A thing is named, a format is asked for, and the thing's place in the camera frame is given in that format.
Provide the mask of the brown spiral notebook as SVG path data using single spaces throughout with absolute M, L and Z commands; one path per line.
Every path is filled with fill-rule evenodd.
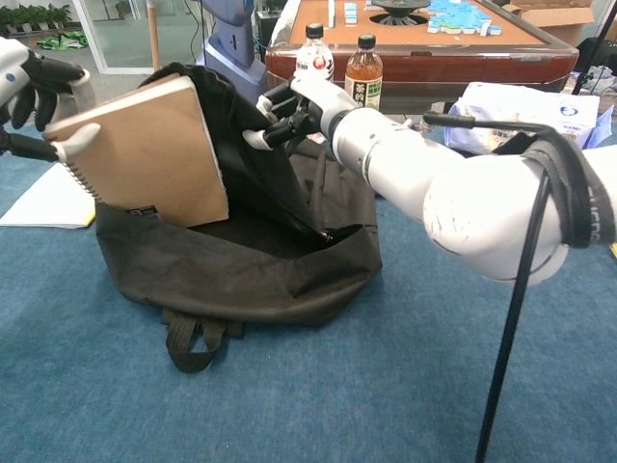
M 124 97 L 51 123 L 49 141 L 100 129 L 66 164 L 99 202 L 155 212 L 189 228 L 228 218 L 228 196 L 197 90 L 172 74 Z

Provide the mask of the pale blue tissue pack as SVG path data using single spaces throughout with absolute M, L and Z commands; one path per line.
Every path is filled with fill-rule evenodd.
M 595 95 L 548 93 L 524 86 L 468 84 L 448 111 L 480 121 L 540 123 L 555 128 L 581 149 L 592 149 L 612 134 L 612 110 L 600 110 Z

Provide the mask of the clear bottle with pink label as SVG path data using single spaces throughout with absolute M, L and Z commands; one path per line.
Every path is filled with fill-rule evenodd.
M 324 43 L 324 26 L 311 23 L 306 26 L 305 44 L 298 50 L 294 76 L 315 76 L 328 81 L 334 79 L 334 57 Z

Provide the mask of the wooden pole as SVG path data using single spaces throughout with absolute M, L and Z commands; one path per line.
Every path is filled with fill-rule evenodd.
M 157 28 L 157 14 L 155 0 L 146 0 L 148 14 L 148 33 L 152 66 L 154 70 L 160 69 L 160 51 Z

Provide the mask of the white notepad with yellow edge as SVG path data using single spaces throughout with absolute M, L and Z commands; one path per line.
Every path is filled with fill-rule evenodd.
M 56 163 L 0 217 L 0 226 L 80 229 L 94 217 L 94 198 Z

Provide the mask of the row of potted plants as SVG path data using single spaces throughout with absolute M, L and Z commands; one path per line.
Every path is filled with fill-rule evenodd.
M 31 34 L 66 28 L 72 21 L 70 6 L 53 4 L 10 8 L 0 2 L 0 36 Z

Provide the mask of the heap of blue mahjong tiles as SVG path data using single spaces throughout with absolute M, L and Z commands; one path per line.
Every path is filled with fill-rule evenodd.
M 500 36 L 502 27 L 470 0 L 431 0 L 426 8 L 429 34 Z

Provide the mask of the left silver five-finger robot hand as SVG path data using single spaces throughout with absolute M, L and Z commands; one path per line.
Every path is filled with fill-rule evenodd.
M 9 153 L 67 164 L 94 140 L 100 130 L 99 124 L 88 123 L 67 139 L 51 142 L 9 133 L 4 125 L 10 123 L 14 129 L 19 129 L 33 118 L 37 131 L 43 132 L 55 120 L 93 108 L 90 73 L 78 65 L 46 58 L 31 48 L 29 51 L 29 58 L 22 67 L 30 83 L 0 108 L 0 156 Z

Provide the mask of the black tripod stand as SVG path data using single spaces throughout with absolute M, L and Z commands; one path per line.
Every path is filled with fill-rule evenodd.
M 602 45 L 602 42 L 605 39 L 605 36 L 610 29 L 610 26 L 617 15 L 617 0 L 612 0 L 610 11 L 608 12 L 606 19 L 604 20 L 603 27 L 600 33 L 595 37 L 595 42 L 589 52 L 584 56 L 582 61 L 582 65 L 580 68 L 580 73 L 578 74 L 576 84 L 572 90 L 573 95 L 578 95 L 584 83 L 588 80 L 589 69 L 592 67 L 596 56 L 599 53 L 599 49 Z

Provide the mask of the green cloth on floor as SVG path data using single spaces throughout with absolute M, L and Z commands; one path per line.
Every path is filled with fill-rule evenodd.
M 86 34 L 79 31 L 67 31 L 44 37 L 37 41 L 37 46 L 44 50 L 67 51 L 89 47 Z

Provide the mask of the black fabric backpack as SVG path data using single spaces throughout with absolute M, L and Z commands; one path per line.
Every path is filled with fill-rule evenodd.
M 375 195 L 325 144 L 293 138 L 272 150 L 244 141 L 267 119 L 221 73 L 172 63 L 196 85 L 230 199 L 224 222 L 190 229 L 99 204 L 96 236 L 128 299 L 159 307 L 183 372 L 204 370 L 223 336 L 246 322 L 320 326 L 380 270 Z

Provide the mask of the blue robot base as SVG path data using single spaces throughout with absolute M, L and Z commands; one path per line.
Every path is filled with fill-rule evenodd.
M 221 73 L 256 104 L 266 91 L 266 66 L 255 56 L 254 0 L 199 0 L 216 20 L 204 43 L 203 65 Z

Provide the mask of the brown mahjong table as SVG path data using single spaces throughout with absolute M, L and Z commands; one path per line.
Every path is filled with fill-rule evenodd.
M 434 102 L 453 102 L 475 81 L 559 92 L 574 69 L 577 50 L 488 0 L 470 0 L 502 27 L 500 36 L 429 34 L 424 24 L 378 24 L 367 0 L 288 0 L 265 52 L 269 82 L 289 78 L 306 39 L 306 26 L 321 23 L 335 61 L 334 81 L 344 83 L 349 57 L 361 34 L 376 37 L 384 65 L 380 109 L 419 113 Z M 345 2 L 358 6 L 358 23 L 346 24 Z

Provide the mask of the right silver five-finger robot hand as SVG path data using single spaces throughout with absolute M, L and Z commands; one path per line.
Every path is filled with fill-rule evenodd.
M 333 82 L 304 75 L 262 94 L 255 108 L 270 124 L 265 129 L 246 129 L 242 136 L 256 150 L 273 150 L 286 142 L 300 142 L 313 133 L 331 141 L 340 121 L 357 104 Z

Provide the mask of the blue table mat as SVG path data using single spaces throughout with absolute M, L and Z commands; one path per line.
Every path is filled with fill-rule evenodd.
M 332 323 L 249 326 L 179 372 L 93 229 L 0 227 L 0 463 L 471 463 L 510 290 L 378 204 L 384 266 Z M 487 463 L 617 463 L 617 259 L 525 297 Z

